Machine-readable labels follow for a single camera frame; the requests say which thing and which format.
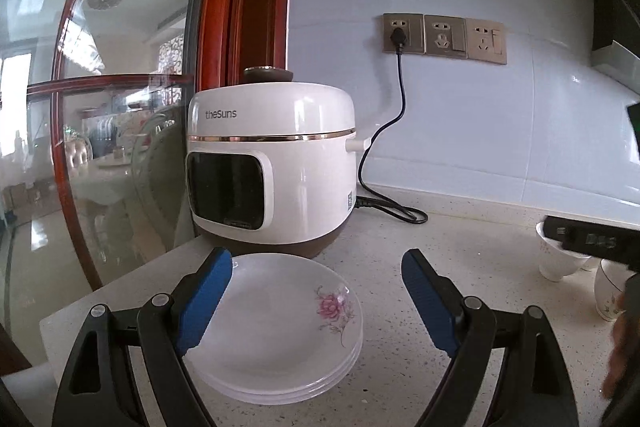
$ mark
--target human hand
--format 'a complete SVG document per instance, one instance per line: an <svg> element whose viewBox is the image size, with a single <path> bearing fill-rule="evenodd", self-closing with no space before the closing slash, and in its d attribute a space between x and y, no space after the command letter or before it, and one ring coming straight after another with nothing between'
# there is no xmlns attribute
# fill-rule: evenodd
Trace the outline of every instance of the human hand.
<svg viewBox="0 0 640 427"><path fill-rule="evenodd" d="M622 294L617 302L618 307L623 310L625 308L624 294ZM638 334L640 335L640 324L636 325ZM616 323L613 325L611 337L613 338L613 352L609 357L609 373L602 384L602 396L604 398L612 398L616 391L616 387L623 375L625 374L626 363L630 354L625 351L628 343L628 318L626 314L620 315Z"/></svg>

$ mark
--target pink flower design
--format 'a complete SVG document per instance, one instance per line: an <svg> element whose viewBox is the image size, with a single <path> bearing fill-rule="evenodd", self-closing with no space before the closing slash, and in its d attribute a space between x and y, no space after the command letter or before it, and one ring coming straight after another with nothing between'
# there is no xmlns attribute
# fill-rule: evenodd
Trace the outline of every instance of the pink flower design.
<svg viewBox="0 0 640 427"><path fill-rule="evenodd" d="M317 313L328 322L319 329L328 327L332 333L340 333L340 343L345 347L342 343L342 334L350 320L356 316L353 313L353 305L348 301L346 293L322 293L321 289L322 286L316 290L316 299L319 303Z"/></svg>

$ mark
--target electrical outlet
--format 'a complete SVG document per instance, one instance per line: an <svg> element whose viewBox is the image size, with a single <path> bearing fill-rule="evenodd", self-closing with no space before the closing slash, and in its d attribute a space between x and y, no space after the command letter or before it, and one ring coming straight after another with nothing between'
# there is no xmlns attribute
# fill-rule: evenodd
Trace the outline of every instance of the electrical outlet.
<svg viewBox="0 0 640 427"><path fill-rule="evenodd" d="M391 33L402 28L406 34L403 53L424 53L424 19L421 13L385 13L382 16L382 49L385 53L395 53Z"/></svg>
<svg viewBox="0 0 640 427"><path fill-rule="evenodd" d="M507 41L504 25L494 21L465 19L466 52L469 58L507 63Z"/></svg>
<svg viewBox="0 0 640 427"><path fill-rule="evenodd" d="M441 15L424 16L427 55L466 58L465 20Z"/></svg>

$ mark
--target white tiled wall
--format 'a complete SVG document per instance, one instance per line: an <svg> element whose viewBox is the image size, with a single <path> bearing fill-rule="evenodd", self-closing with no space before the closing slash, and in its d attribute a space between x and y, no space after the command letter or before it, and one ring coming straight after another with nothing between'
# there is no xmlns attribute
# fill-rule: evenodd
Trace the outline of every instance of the white tiled wall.
<svg viewBox="0 0 640 427"><path fill-rule="evenodd" d="M506 66L403 57L408 110L377 140L371 182L640 222L640 159L625 107L591 70L592 0L290 0L289 68L354 99L360 128L399 110L379 16L503 22Z"/></svg>

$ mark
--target black plug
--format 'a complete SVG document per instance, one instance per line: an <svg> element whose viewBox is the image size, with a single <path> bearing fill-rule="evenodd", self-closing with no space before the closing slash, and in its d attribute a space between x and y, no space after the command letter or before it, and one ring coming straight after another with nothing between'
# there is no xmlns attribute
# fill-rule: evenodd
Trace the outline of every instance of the black plug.
<svg viewBox="0 0 640 427"><path fill-rule="evenodd" d="M407 42L406 33L402 28L396 28L391 33L391 42L393 42L396 47L396 53L398 55L402 55L402 49L404 49L404 45Z"/></svg>

